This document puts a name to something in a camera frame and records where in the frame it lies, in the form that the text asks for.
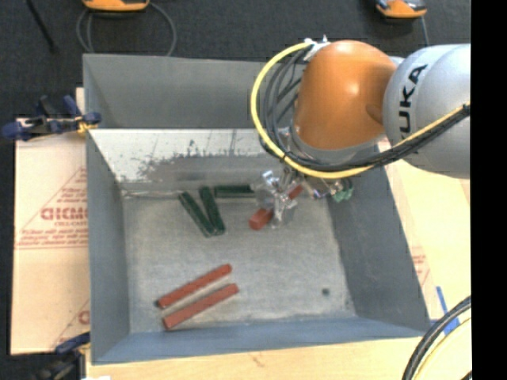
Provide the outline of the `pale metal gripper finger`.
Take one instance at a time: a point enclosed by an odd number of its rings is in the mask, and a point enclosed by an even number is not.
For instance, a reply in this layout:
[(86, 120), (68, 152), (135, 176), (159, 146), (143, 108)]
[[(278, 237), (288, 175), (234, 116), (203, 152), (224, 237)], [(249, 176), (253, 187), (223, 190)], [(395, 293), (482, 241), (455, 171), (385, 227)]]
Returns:
[(280, 178), (272, 170), (263, 172), (255, 185), (257, 205), (262, 209), (278, 209), (281, 206)]
[(295, 199), (276, 199), (270, 226), (272, 228), (279, 228), (289, 223), (293, 219), (297, 205), (298, 202)]

